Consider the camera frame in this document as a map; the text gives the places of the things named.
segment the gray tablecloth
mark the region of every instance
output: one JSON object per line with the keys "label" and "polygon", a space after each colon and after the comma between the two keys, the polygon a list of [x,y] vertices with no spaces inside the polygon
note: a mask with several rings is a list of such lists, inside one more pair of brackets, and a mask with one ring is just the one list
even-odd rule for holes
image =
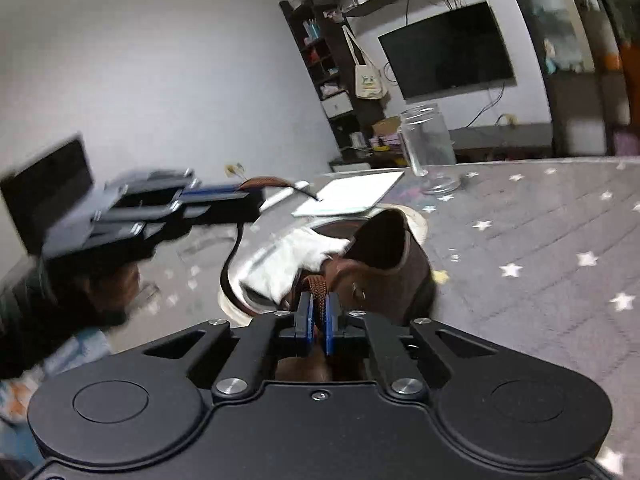
{"label": "gray tablecloth", "polygon": [[[451,195],[424,195],[407,173],[382,201],[428,219],[424,248],[441,282],[433,317],[598,382],[614,407],[604,461],[640,478],[640,166],[547,160],[447,171],[464,175]],[[301,201],[263,215],[239,256],[300,222],[290,212]],[[113,336],[116,347],[223,317],[218,273],[231,245],[232,232],[216,228],[162,248],[143,267],[161,294]]]}

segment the black sleeve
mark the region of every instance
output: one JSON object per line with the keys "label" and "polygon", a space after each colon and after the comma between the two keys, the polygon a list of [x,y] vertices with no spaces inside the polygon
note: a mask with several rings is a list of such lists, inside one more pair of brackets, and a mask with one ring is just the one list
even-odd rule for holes
{"label": "black sleeve", "polygon": [[37,263],[0,292],[0,379],[19,377],[80,329],[98,324],[84,295],[56,294]]}

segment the cardboard box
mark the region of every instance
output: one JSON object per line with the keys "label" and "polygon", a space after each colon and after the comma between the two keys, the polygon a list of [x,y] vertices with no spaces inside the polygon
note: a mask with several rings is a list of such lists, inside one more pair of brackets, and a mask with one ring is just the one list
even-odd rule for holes
{"label": "cardboard box", "polygon": [[377,136],[385,136],[389,134],[395,134],[400,128],[400,117],[389,117],[378,121],[372,126],[373,132]]}

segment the glass cabinet door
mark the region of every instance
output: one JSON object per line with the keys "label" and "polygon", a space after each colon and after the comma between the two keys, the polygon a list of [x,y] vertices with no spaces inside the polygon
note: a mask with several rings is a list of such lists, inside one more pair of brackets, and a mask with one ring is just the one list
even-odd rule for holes
{"label": "glass cabinet door", "polygon": [[594,72],[593,56],[575,0],[527,0],[545,43],[547,73]]}

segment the person's arm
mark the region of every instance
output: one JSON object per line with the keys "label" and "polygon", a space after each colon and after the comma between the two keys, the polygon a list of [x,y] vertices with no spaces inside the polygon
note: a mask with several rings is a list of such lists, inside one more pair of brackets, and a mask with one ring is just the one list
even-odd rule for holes
{"label": "person's arm", "polygon": [[0,292],[0,379],[20,376],[83,328],[123,322],[137,292],[136,266],[97,282],[52,284],[37,264]]}

